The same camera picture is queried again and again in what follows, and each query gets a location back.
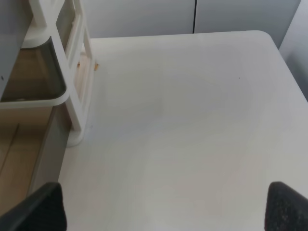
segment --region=plastic drawer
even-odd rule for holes
[[[20,50],[1,102],[55,99],[65,91],[50,38],[41,46]]]
[[[0,215],[58,180],[70,128],[65,104],[0,110]]]

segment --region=table surface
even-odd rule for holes
[[[260,31],[92,39],[69,230],[261,231],[268,186],[308,196],[308,104]]]

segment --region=white plastic shelf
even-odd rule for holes
[[[95,65],[84,10],[80,0],[73,0],[75,19],[64,50],[56,26],[64,0],[29,0],[29,2],[34,17],[22,48],[40,46],[51,37],[55,56],[66,85],[66,91],[60,97],[50,100],[0,102],[0,109],[56,106],[66,102],[72,121],[72,131],[68,146],[76,145],[83,137],[90,105]],[[82,64],[77,71],[78,62]],[[75,76],[78,79],[78,84],[76,85]]]

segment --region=white wall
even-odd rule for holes
[[[91,38],[188,34],[195,0],[83,0]]]
[[[308,99],[308,0],[301,1],[280,53]]]

